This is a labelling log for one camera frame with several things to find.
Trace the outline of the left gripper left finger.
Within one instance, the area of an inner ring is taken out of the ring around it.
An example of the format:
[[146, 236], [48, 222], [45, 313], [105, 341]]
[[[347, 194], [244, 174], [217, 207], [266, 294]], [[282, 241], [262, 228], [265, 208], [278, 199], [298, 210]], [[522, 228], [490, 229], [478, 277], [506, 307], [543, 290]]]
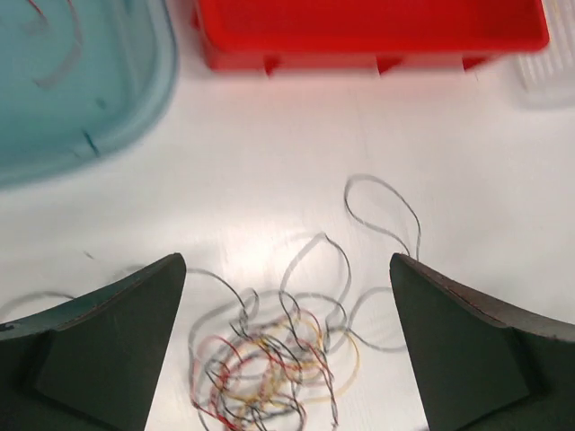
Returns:
[[1, 326], [3, 430], [142, 430], [186, 277], [179, 253]]

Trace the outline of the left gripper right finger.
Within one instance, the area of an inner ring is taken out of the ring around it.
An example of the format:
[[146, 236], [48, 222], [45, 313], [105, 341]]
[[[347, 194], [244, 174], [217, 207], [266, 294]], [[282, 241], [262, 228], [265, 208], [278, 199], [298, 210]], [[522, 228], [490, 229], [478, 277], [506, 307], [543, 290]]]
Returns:
[[574, 327], [395, 253], [390, 278], [431, 430], [572, 430]]

